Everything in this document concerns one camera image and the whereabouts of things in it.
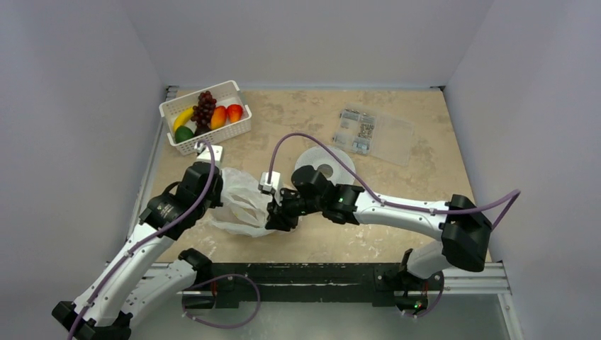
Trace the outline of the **white plastic bag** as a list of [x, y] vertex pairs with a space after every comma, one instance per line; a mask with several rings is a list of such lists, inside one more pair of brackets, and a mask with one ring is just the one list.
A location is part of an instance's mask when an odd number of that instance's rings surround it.
[[246, 237], [264, 237], [273, 231], [266, 228], [266, 207], [271, 196], [258, 190], [259, 182], [250, 173], [226, 167], [221, 170], [223, 189], [221, 207], [211, 210], [210, 225]]

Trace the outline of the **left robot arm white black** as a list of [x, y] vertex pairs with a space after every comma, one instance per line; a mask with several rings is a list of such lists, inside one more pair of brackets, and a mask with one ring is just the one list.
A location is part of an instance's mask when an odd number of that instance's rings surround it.
[[60, 301], [51, 315], [70, 339], [128, 339], [133, 312], [143, 306], [132, 293], [149, 267], [210, 208], [221, 205], [223, 179], [218, 161], [195, 161], [182, 180], [151, 198], [133, 233], [103, 273], [73, 301]]

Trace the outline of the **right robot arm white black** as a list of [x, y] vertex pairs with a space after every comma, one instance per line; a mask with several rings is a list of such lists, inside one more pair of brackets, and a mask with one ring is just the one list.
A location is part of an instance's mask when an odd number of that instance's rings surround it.
[[334, 184], [312, 166], [293, 172], [293, 188], [284, 188], [278, 172], [264, 172], [259, 190], [272, 197], [267, 205], [266, 229], [290, 232], [300, 217], [320, 213], [339, 224], [383, 225], [432, 238], [406, 251], [398, 279], [415, 288], [449, 267], [481, 272], [493, 226], [467, 197], [449, 201], [418, 201], [374, 193], [366, 186]]

